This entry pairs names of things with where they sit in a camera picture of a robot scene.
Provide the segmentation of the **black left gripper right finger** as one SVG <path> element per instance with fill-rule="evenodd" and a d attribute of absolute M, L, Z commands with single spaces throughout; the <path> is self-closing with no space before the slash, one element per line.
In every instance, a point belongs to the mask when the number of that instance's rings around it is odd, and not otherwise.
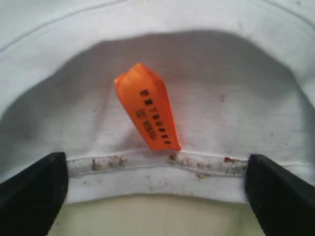
<path fill-rule="evenodd" d="M 315 234 L 315 188 L 262 154 L 251 154 L 244 189 L 267 236 Z"/>

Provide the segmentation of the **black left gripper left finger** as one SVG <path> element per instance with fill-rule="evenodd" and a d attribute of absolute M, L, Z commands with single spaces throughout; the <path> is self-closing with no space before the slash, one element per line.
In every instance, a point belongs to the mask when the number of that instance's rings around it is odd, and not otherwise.
<path fill-rule="evenodd" d="M 0 185 L 0 234 L 48 235 L 68 192 L 63 152 L 51 153 Z"/>

